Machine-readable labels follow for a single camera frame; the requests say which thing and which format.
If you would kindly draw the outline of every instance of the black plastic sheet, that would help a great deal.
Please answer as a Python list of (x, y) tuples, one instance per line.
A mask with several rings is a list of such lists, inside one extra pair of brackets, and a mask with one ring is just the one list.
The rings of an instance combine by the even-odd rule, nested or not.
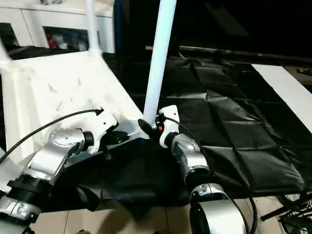
[[(38, 54), (38, 48), (28, 49)], [(104, 59), (143, 111), (149, 58)], [(312, 135), (251, 65), (169, 58), (159, 108), (171, 104), (232, 198), (309, 189)], [(188, 202), (168, 150), (137, 139), (111, 150), (110, 160), (107, 156), (64, 172), (46, 210), (95, 210), (118, 201), (140, 216), (151, 206)]]

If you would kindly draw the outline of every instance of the black cable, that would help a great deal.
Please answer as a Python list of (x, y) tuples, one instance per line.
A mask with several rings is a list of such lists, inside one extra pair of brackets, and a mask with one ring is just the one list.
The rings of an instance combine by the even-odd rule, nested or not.
[(249, 197), (249, 201), (253, 209), (253, 225), (252, 225), (252, 228), (250, 229), (250, 234), (255, 234), (255, 231), (257, 230), (257, 225), (258, 225), (258, 211), (257, 211), (257, 207), (255, 206), (255, 203), (252, 197)]
[[(176, 124), (178, 124), (179, 126), (181, 126), (185, 131), (187, 131), (187, 133), (190, 135), (190, 137), (197, 143), (197, 145), (199, 146), (201, 152), (204, 154), (205, 158), (208, 160), (208, 157), (206, 155), (206, 152), (204, 151), (203, 147), (201, 146), (201, 144), (199, 143), (199, 141), (193, 136), (193, 134), (183, 125), (181, 124), (180, 122), (174, 120), (173, 118), (169, 118), (169, 117), (165, 117), (165, 119), (167, 120), (170, 120)], [(257, 229), (257, 225), (258, 225), (258, 211), (257, 211), (257, 207), (254, 203), (254, 200), (249, 197), (249, 200), (250, 200), (250, 203), (252, 205), (252, 209), (253, 209), (253, 224), (252, 224), (252, 227), (250, 229), (250, 234), (255, 234), (255, 231)]]
[(97, 109), (93, 109), (93, 110), (85, 110), (85, 111), (78, 111), (78, 112), (74, 112), (71, 113), (69, 115), (63, 116), (61, 118), (58, 118), (40, 128), (38, 128), (37, 130), (33, 131), (32, 133), (28, 134), (27, 136), (25, 136), (23, 139), (21, 139), (20, 141), (18, 141), (15, 145), (13, 145), (1, 158), (0, 158), (0, 164), (9, 156), (10, 153), (12, 153), (13, 150), (15, 150), (19, 145), (21, 145), (24, 141), (26, 141), (28, 138), (32, 137), (34, 134), (40, 132), (41, 130), (62, 121), (63, 119), (69, 118), (71, 116), (76, 116), (76, 115), (80, 115), (80, 114), (84, 114), (84, 113), (88, 113), (88, 112), (95, 112), (97, 115), (99, 115), (103, 110), (97, 110)]

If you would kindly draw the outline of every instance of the black tarp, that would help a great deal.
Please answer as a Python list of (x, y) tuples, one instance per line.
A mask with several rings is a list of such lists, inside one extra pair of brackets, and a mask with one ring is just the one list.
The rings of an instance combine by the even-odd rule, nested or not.
[[(40, 54), (31, 47), (20, 58), (32, 53), (25, 50)], [(143, 110), (149, 58), (104, 58)], [(159, 107), (171, 104), (232, 198), (309, 189), (312, 135), (251, 65), (168, 58)], [(64, 172), (46, 210), (95, 210), (119, 201), (139, 215), (150, 206), (188, 202), (168, 150), (138, 139), (110, 154), (109, 161), (102, 154)]]

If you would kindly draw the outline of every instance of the tiled floor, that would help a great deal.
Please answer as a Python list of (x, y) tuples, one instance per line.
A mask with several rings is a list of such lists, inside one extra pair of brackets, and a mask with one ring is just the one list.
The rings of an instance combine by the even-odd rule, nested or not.
[[(280, 207), (274, 197), (254, 199), (258, 216)], [(249, 201), (236, 200), (251, 227), (253, 216)], [(180, 208), (153, 208), (144, 219), (135, 222), (124, 209), (90, 212), (78, 210), (42, 214), (32, 225), (36, 234), (75, 234), (84, 229), (91, 234), (153, 234), (168, 230), (169, 234), (191, 234), (189, 224), (190, 206)], [(285, 234), (276, 218), (261, 222), (258, 219), (257, 234)]]

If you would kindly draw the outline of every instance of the white pole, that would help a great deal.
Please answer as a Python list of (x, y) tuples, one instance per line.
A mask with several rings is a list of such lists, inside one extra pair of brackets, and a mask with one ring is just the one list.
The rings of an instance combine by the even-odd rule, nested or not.
[(93, 0), (86, 0), (86, 15), (88, 20), (88, 37), (89, 37), (89, 51), (100, 53), (98, 42), (98, 32), (96, 24), (96, 16), (94, 15), (94, 3)]
[(143, 116), (154, 127), (175, 9), (176, 0), (160, 0)]

